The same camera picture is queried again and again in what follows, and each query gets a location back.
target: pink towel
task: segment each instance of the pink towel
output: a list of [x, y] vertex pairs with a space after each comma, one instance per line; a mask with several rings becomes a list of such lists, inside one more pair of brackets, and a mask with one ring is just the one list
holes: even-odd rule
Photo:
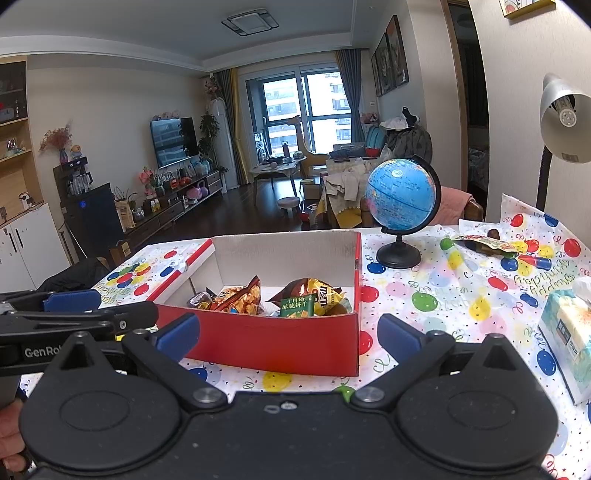
[[441, 205], [429, 225], [458, 225], [464, 217], [464, 209], [472, 195], [461, 190], [441, 187]]

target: white cabinet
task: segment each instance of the white cabinet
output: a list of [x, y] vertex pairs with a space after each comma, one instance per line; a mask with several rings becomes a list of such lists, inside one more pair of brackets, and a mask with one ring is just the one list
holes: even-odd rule
[[0, 293], [35, 290], [14, 240], [10, 225], [0, 229]]
[[51, 218], [49, 205], [26, 213], [13, 220], [9, 226], [35, 288], [70, 266]]

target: hand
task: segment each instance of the hand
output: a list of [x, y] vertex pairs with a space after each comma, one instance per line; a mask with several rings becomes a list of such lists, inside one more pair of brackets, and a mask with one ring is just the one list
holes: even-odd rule
[[18, 416], [22, 401], [16, 399], [8, 407], [0, 410], [0, 458], [7, 470], [21, 472], [27, 467], [27, 461], [19, 455], [25, 449], [18, 431]]

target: blue globe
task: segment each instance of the blue globe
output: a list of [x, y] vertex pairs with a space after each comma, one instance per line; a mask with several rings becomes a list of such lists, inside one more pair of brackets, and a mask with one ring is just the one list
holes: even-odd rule
[[437, 190], [428, 172], [412, 160], [397, 158], [379, 165], [365, 193], [374, 218], [399, 232], [420, 226], [435, 208]]

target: wooden floor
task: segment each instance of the wooden floor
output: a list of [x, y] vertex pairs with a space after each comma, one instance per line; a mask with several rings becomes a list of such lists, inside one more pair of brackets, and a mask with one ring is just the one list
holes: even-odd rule
[[[295, 180], [299, 190], [300, 180]], [[289, 180], [275, 180], [275, 190], [270, 181], [259, 181], [256, 206], [253, 202], [252, 184], [217, 194], [182, 216], [174, 226], [154, 235], [150, 243], [172, 242], [192, 238], [208, 238], [237, 233], [294, 232], [302, 230], [299, 217], [281, 213], [277, 200], [293, 197]]]

